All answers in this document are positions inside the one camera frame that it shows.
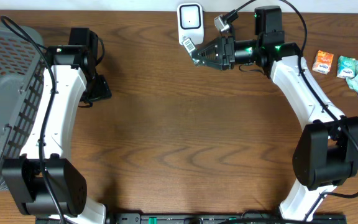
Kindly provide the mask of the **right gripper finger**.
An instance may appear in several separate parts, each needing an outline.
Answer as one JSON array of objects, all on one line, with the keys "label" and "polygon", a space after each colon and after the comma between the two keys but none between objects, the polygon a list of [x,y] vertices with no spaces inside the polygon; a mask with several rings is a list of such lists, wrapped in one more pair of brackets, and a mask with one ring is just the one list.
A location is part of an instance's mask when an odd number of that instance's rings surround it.
[{"label": "right gripper finger", "polygon": [[209,67],[209,68],[213,68],[216,70],[222,70],[222,64],[219,61],[215,61],[215,60],[202,60],[202,59],[198,59],[198,58],[193,58],[193,63],[197,67],[204,66],[204,67]]},{"label": "right gripper finger", "polygon": [[194,59],[217,59],[219,56],[218,53],[218,38],[208,42],[200,49],[196,49],[191,53],[192,58]]}]

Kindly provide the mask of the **dark green round-logo packet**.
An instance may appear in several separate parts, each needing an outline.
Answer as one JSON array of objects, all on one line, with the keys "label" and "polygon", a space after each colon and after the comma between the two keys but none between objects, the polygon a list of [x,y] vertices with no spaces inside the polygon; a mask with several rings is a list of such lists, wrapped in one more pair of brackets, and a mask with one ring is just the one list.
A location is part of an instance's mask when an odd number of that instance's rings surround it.
[{"label": "dark green round-logo packet", "polygon": [[184,46],[184,48],[187,51],[188,55],[190,56],[192,62],[196,66],[199,66],[200,65],[200,60],[196,58],[197,48],[195,47],[195,45],[192,42],[192,40],[190,38],[187,38],[187,39],[183,40],[183,42],[181,44],[182,44],[182,46]]}]

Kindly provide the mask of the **orange tissue pack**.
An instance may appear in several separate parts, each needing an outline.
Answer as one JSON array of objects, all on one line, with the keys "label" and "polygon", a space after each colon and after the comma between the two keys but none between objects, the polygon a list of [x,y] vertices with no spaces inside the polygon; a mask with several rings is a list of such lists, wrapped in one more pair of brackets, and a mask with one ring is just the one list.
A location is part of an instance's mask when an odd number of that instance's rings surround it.
[{"label": "orange tissue pack", "polygon": [[319,50],[314,59],[312,71],[327,75],[331,70],[334,54]]}]

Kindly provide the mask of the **green tissue pack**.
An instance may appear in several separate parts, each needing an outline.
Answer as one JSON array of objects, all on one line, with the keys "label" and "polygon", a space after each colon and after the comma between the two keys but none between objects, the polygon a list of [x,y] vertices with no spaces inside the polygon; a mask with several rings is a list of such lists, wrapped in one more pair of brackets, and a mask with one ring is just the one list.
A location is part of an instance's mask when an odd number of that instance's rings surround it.
[{"label": "green tissue pack", "polygon": [[345,56],[340,56],[337,61],[338,78],[354,78],[356,74],[356,60]]}]

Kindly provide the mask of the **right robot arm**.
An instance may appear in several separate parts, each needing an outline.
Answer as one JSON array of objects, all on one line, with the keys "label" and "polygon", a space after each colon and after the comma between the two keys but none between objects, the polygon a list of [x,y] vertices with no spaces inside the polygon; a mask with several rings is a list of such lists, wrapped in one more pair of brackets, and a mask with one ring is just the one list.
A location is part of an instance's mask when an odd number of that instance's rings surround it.
[{"label": "right robot arm", "polygon": [[254,40],[236,40],[237,11],[214,19],[221,36],[197,49],[182,44],[195,65],[218,70],[235,65],[257,65],[279,87],[298,118],[302,134],[293,154],[295,183],[279,205],[275,218],[265,223],[326,223],[314,212],[336,187],[358,172],[358,117],[347,117],[325,95],[307,67],[304,48],[285,41],[282,10],[278,6],[254,11]]}]

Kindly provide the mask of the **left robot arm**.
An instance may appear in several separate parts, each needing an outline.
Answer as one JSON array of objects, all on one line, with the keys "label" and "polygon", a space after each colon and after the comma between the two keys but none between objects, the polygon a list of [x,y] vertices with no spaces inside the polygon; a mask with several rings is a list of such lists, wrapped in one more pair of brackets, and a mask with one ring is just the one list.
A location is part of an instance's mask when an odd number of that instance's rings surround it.
[{"label": "left robot arm", "polygon": [[96,33],[77,27],[68,44],[47,48],[35,123],[20,156],[3,163],[2,177],[18,210],[37,222],[110,222],[107,206],[87,196],[86,179],[69,161],[77,109],[111,97],[96,71],[103,47]]}]

